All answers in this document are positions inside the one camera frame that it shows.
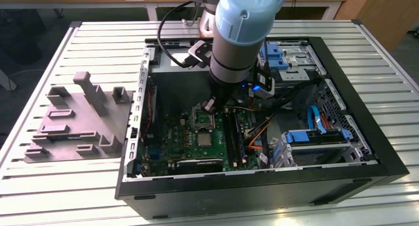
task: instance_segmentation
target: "white table leg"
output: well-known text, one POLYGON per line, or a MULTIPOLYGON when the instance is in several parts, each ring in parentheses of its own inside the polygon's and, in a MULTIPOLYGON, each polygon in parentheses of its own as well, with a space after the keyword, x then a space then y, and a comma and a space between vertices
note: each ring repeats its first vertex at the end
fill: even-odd
POLYGON ((158 21, 158 4, 156 3, 146 3, 147 13, 148 13, 148 20, 158 21))
POLYGON ((329 7, 327 7, 327 9, 325 11, 322 20, 334 20, 335 19, 338 10, 341 8, 341 4, 342 4, 341 1, 330 2, 330 5, 329 5, 329 7))
POLYGON ((0 85, 6 88, 8 91, 16 90, 18 85, 12 81, 11 78, 6 75, 6 73, 0 70, 0 85))

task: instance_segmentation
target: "motherboard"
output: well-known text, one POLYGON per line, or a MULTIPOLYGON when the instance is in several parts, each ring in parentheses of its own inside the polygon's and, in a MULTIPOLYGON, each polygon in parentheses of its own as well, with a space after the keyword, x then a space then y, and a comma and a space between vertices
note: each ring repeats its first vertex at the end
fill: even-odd
POLYGON ((209 115, 201 106, 164 114, 162 145, 148 149, 152 176, 258 169, 243 145, 250 114, 226 109, 209 115))

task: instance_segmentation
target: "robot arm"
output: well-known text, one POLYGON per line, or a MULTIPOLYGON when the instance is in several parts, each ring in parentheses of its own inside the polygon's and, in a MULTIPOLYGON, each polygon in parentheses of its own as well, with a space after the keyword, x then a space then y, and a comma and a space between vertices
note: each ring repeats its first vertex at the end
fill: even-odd
POLYGON ((261 47, 271 31, 285 0, 207 0, 218 3, 211 53, 199 42, 190 53, 210 65, 211 99, 203 109, 214 113, 227 103, 233 91, 243 85, 255 66, 261 47))

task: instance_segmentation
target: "metal rail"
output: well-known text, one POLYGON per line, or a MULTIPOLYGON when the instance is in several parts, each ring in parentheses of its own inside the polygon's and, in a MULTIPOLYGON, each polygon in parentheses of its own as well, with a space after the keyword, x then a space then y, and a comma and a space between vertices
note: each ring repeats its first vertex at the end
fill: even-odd
MULTIPOLYGON (((411 174, 338 205, 242 212, 147 222, 114 199, 119 159, 27 164, 31 130, 38 129, 51 85, 90 71, 103 90, 136 89, 146 38, 159 22, 83 23, 71 28, 0 151, 0 225, 389 225, 419 222, 418 86, 381 44, 351 21, 278 21, 271 36, 321 36, 382 126, 411 174)), ((164 37, 198 37, 198 25, 168 22, 164 37)))

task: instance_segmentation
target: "floor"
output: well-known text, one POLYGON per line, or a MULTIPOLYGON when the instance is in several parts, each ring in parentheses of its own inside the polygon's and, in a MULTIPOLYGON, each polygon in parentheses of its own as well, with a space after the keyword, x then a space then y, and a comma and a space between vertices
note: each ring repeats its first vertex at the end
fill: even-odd
MULTIPOLYGON (((16 72, 31 70, 12 77, 15 83, 20 86, 16 92, 8 92, 0 88, 0 147, 6 141, 7 134, 11 132, 22 110, 27 104, 42 72, 48 66, 51 57, 60 44, 72 21, 147 21, 147 12, 143 8, 124 9, 74 9, 64 10, 64 18, 58 19, 55 12, 50 9, 38 11, 44 21, 47 30, 35 37, 38 46, 42 50, 42 58, 31 65, 19 65, 0 50, 0 68, 10 75, 16 72)), ((178 13, 174 20, 192 15, 191 11, 178 13)), ((395 60, 399 62, 417 83, 419 83, 419 39, 413 34, 407 34, 399 46, 391 52, 395 60)))

